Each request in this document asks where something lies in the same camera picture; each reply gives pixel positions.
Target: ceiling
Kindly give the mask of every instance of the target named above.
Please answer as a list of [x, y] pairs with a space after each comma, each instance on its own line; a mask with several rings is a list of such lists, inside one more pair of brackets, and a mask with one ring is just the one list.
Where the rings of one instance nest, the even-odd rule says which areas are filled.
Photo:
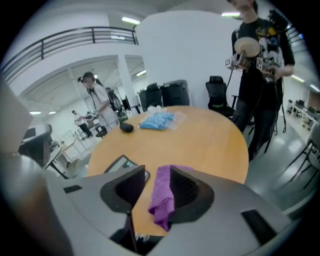
[[[128, 55], [125, 58], [131, 81], [143, 78], [145, 75], [136, 76], [137, 73], [145, 69], [142, 57]], [[100, 61], [88, 62], [61, 71], [29, 91], [21, 99], [22, 103], [29, 111], [42, 111], [43, 115], [47, 115], [49, 111], [60, 110], [79, 99], [86, 98], [88, 93], [77, 79], [88, 71], [97, 74], [98, 79], [105, 87], [122, 86], [117, 56], [110, 55]]]

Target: white shirt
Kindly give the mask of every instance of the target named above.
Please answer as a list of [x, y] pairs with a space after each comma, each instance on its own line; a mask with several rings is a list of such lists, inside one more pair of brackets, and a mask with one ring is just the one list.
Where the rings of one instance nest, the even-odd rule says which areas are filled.
[[73, 116], [73, 118], [75, 120], [75, 124], [77, 126], [83, 125], [85, 123], [85, 121], [83, 119], [79, 119], [80, 117], [81, 117], [81, 115], [79, 115], [78, 113]]
[[[109, 101], [110, 99], [106, 89], [102, 85], [95, 83], [93, 86], [93, 90], [94, 93], [91, 93], [92, 99], [95, 104], [95, 109], [99, 110], [101, 105], [104, 102]], [[99, 112], [98, 120], [100, 125], [102, 126], [108, 126], [118, 120], [118, 117], [113, 111], [111, 104], [107, 105], [104, 110]]]

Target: purple cloth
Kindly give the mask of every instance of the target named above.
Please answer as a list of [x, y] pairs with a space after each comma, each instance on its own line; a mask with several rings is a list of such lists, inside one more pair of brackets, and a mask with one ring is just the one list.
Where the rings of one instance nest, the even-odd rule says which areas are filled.
[[175, 199], [170, 189], [170, 166], [192, 169], [175, 164], [160, 166], [156, 171], [154, 188], [148, 212], [154, 215], [153, 223], [169, 231], [169, 215], [175, 211]]

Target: railing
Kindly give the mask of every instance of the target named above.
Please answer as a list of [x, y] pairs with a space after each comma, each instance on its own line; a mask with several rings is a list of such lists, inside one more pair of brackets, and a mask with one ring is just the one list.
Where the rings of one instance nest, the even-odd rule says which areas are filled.
[[286, 34], [292, 47], [304, 43], [303, 35], [300, 34], [294, 27], [290, 27], [286, 31]]
[[49, 35], [24, 48], [5, 63], [1, 70], [6, 80], [10, 82], [29, 67], [53, 54], [77, 46], [98, 43], [138, 45], [138, 40], [133, 30], [117, 27], [93, 26], [69, 29]]

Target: black t-shirt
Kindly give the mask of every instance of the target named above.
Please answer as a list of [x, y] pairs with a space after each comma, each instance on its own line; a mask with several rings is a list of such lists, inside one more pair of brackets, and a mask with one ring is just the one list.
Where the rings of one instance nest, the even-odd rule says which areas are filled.
[[[236, 31], [234, 31], [231, 36], [233, 54], [236, 53], [234, 45], [237, 39], [243, 37], [250, 37], [257, 41], [259, 41], [261, 37], [266, 37], [267, 40], [269, 40], [269, 50], [279, 52], [279, 48], [281, 49], [284, 65], [295, 64], [294, 55], [286, 34], [284, 32], [277, 34], [268, 20], [258, 18], [252, 23], [242, 23], [238, 29], [238, 37], [236, 36]], [[239, 99], [246, 102], [250, 108], [254, 108], [257, 106], [257, 103], [259, 103], [257, 108], [271, 110], [279, 109], [283, 97], [282, 78], [276, 82], [276, 94], [275, 86], [266, 83], [261, 71], [256, 68], [255, 58], [252, 58], [252, 60], [253, 63], [250, 68], [248, 70], [243, 70], [239, 89]]]

